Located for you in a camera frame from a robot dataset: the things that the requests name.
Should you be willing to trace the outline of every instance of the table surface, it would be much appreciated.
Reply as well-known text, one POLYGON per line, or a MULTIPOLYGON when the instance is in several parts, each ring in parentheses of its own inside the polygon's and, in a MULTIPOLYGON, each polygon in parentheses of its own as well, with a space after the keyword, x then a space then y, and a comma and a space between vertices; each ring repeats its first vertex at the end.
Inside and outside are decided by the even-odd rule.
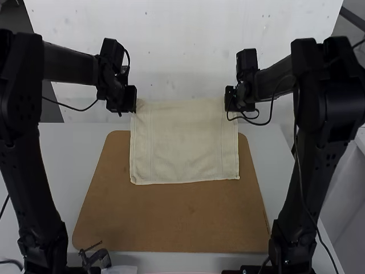
MULTIPOLYGON (((70 238, 68 264, 80 265, 71 237, 104 141, 111 131, 129 130, 129 123, 66 123, 40 124, 40 144, 44 166, 55 205, 66 223, 70 238)), ((270 226, 278 216, 286 197, 294 159, 279 125, 255 127, 239 124, 246 135, 255 166, 259 187, 270 226)), ((0 182, 0 201, 6 197, 5 184, 0 182)), ((340 273, 342 267, 322 225, 322 237, 334 255, 340 273)), ((0 258, 22 260, 17 246, 18 225, 11 202, 0 223, 0 258)), ((266 255, 220 253, 111 252, 114 265, 136 265, 139 273, 151 272, 214 272, 239 269, 242 264, 261 264, 266 255)), ((334 269, 318 244, 313 257, 317 273, 332 274, 334 269)), ((19 273, 12 265, 0 265, 2 273, 19 273)))

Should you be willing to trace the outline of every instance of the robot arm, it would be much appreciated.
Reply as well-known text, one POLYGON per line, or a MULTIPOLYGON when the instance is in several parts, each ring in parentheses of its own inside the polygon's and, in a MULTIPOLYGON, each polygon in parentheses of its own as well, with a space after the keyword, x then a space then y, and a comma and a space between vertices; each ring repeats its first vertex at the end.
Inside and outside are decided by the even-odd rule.
MULTIPOLYGON (((291 55, 260 71, 255 49, 237 54, 236 88, 226 87, 226 111, 294 92, 298 155, 287 197, 269 241, 272 267, 262 273, 310 273, 317 221, 339 159, 365 122, 365 77, 346 37, 291 43, 291 55), (301 178, 298 167, 301 167, 301 178)), ((257 274, 244 265, 241 273, 257 274)))
MULTIPOLYGON (((66 267, 67 231, 39 146, 42 80, 96 86, 97 98, 106 100, 110 111, 134 112, 137 89, 128 85, 124 52, 112 39, 105 39, 100 55, 92 56, 46 43, 37 34, 0 30, 0 169, 17 216, 26 273, 100 273, 89 263, 66 267)), ((101 255, 108 258, 99 252, 93 259, 101 255)))

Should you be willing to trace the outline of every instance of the brown cork mat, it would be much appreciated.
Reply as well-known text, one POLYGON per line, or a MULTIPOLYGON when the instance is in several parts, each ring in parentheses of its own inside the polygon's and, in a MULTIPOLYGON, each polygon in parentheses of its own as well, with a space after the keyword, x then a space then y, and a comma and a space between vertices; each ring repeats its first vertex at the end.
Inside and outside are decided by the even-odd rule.
POLYGON ((129 131, 111 132, 72 243, 109 251, 267 252, 269 228, 246 137, 238 135, 240 180, 136 186, 129 131))

